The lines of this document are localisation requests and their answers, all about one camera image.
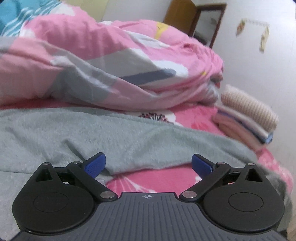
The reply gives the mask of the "grey fleece garment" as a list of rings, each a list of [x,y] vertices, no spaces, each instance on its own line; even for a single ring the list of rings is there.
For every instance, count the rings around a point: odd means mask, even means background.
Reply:
[[[114,174],[190,163],[183,190],[117,195]],[[285,184],[237,141],[96,108],[1,111],[1,239],[285,240]]]

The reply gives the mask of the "stack of folded clothes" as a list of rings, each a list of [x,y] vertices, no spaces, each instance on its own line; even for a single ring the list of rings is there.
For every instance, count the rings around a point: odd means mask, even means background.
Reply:
[[[270,106],[255,97],[227,84],[221,94],[221,104],[216,105],[214,123],[228,137],[259,152],[273,140],[280,121]]]

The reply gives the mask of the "pink floral bed sheet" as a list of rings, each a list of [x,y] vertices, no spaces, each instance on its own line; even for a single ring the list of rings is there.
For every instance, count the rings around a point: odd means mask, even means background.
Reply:
[[[106,154],[98,180],[115,192],[177,192],[200,178],[191,157],[200,153],[234,167],[255,162],[276,189],[289,193],[290,173],[268,151],[253,151],[222,136],[87,107],[1,108],[1,201],[13,200],[42,162],[55,167]]]

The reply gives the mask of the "pink patterned quilt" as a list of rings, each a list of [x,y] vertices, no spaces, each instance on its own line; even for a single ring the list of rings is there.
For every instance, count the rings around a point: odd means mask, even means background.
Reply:
[[[61,3],[1,36],[1,105],[55,98],[118,110],[214,103],[223,61],[161,22],[97,22]]]

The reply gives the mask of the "dark framed mirror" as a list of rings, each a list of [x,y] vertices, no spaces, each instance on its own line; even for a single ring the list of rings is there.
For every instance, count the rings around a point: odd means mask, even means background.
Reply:
[[[191,36],[204,46],[212,48],[226,7],[227,3],[198,5]]]

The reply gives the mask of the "brown wooden door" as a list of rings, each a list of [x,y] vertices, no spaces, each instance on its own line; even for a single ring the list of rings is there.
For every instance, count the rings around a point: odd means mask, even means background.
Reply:
[[[197,6],[192,1],[173,0],[168,7],[163,23],[188,35],[196,12]]]

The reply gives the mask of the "cream yellow wardrobe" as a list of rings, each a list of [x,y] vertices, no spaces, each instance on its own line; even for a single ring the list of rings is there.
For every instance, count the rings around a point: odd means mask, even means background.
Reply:
[[[109,0],[66,0],[66,3],[78,6],[97,21],[101,21]]]

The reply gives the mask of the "blue patterned pillow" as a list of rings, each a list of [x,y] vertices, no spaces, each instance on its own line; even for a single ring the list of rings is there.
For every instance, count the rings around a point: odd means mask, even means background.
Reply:
[[[1,1],[1,36],[18,36],[23,24],[48,15],[61,1]]]

